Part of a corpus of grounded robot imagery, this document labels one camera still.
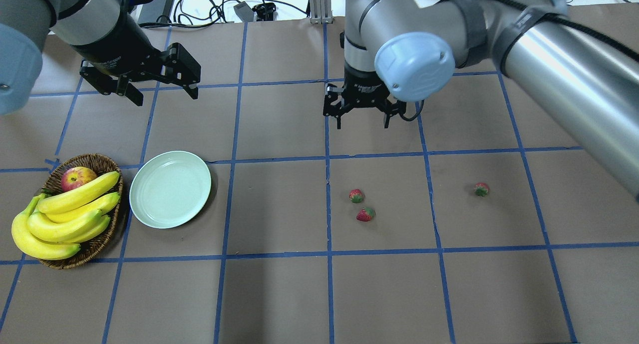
plate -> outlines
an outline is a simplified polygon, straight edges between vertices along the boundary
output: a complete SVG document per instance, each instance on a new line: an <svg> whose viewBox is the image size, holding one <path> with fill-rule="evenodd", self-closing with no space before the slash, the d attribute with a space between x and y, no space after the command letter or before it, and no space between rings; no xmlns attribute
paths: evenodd
<svg viewBox="0 0 639 344"><path fill-rule="evenodd" d="M133 214L152 228L188 222L211 192L211 172L197 155L169 151L152 158L137 172L129 194Z"/></svg>

red apple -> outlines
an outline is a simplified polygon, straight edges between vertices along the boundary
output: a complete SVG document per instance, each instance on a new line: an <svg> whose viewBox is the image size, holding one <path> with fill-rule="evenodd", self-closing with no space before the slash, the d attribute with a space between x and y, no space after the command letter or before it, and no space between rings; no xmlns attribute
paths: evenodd
<svg viewBox="0 0 639 344"><path fill-rule="evenodd" d="M98 178L98 175L91 168L73 167L68 169L62 175L62 192L68 192L71 191L71 189L76 189L77 187L91 182L95 178Z"/></svg>

power adapter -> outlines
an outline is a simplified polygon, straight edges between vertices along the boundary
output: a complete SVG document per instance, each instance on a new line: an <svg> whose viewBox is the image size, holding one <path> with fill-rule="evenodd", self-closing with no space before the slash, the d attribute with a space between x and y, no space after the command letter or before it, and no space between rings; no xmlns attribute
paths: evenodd
<svg viewBox="0 0 639 344"><path fill-rule="evenodd" d="M253 22L273 21L277 8L273 2L260 3L253 8L249 7L248 3L242 2L234 5L233 9L243 22Z"/></svg>
<svg viewBox="0 0 639 344"><path fill-rule="evenodd" d="M168 23L174 0L153 0L142 6L137 23Z"/></svg>

yellow object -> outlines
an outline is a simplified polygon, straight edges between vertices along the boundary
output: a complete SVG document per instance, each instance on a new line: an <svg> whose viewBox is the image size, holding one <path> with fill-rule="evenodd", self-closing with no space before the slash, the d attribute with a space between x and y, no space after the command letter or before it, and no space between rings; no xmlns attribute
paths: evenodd
<svg viewBox="0 0 639 344"><path fill-rule="evenodd" d="M93 228L91 228L88 232L82 235L78 235L77 237L73 237L69 240L65 240L65 242L82 243L82 242L86 242L89 239L93 239L98 234L104 232L104 230L107 229L110 221L111 221L111 217L109 217L109 215L102 215L102 217L100 217L100 221L98 221L98 224L94 226Z"/></svg>
<svg viewBox="0 0 639 344"><path fill-rule="evenodd" d="M93 199L102 196L109 191L111 187L118 183L119 173L112 171L105 173L91 182L71 189L71 191L58 194L49 198L42 199L36 207L44 214L60 214L70 210L82 207Z"/></svg>
<svg viewBox="0 0 639 344"><path fill-rule="evenodd" d="M27 227L31 234L47 242L65 242L91 230L98 224L100 217L102 217L102 212L95 209L73 219L73 221L55 223L43 213L36 211L27 219Z"/></svg>
<svg viewBox="0 0 639 344"><path fill-rule="evenodd" d="M13 219L11 224L11 236L18 248L26 255L38 259L60 260L70 258L80 251L80 244L47 243L35 237L27 227L27 221L39 200L44 194L33 197L29 206Z"/></svg>
<svg viewBox="0 0 639 344"><path fill-rule="evenodd" d="M102 197L95 199L91 203L87 203L80 208L75 208L74 210L59 214L47 214L46 217L56 223L64 223L73 221L73 219L80 217L80 215L85 214L86 212L90 212L94 209L99 209L103 213L109 213L113 208L116 207L116 205L118 205L119 199L120 194L118 192L112 192L109 194L105 194Z"/></svg>

banana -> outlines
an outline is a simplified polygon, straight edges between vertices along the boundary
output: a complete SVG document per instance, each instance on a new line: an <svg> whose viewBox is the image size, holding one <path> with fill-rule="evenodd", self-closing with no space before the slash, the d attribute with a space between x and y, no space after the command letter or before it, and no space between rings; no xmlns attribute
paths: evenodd
<svg viewBox="0 0 639 344"><path fill-rule="evenodd" d="M78 237L73 237L69 240L65 240L66 243L82 243L86 242L89 239L93 239L100 233L104 232L105 229L109 226L111 221L111 217L109 215L102 215L100 217L100 221L93 228L91 228L88 232L85 232L82 235L78 235Z"/></svg>
<svg viewBox="0 0 639 344"><path fill-rule="evenodd" d="M32 214L39 200L44 197L44 194L33 197L29 206L13 219L13 223L11 224L13 241L22 252L34 258L46 260L70 258L80 251L80 244L47 243L29 232L29 228L27 227L29 216Z"/></svg>
<svg viewBox="0 0 639 344"><path fill-rule="evenodd" d="M112 171L95 178L89 183L71 191L42 199L36 207L44 214L60 214L82 207L93 199L102 196L118 183L119 173Z"/></svg>
<svg viewBox="0 0 639 344"><path fill-rule="evenodd" d="M31 234L47 242L66 242L88 232L98 224L102 217L99 209L91 210L80 217L66 223L54 223L44 213L35 211L27 219L27 227Z"/></svg>
<svg viewBox="0 0 639 344"><path fill-rule="evenodd" d="M102 197L95 199L91 203L87 203L80 208L76 208L60 214L47 214L46 217L56 223L64 223L72 221L80 215L94 209L102 210L103 213L109 213L113 208L116 207L116 205L118 205L119 199L120 194L118 192L112 192L109 194L105 194Z"/></svg>

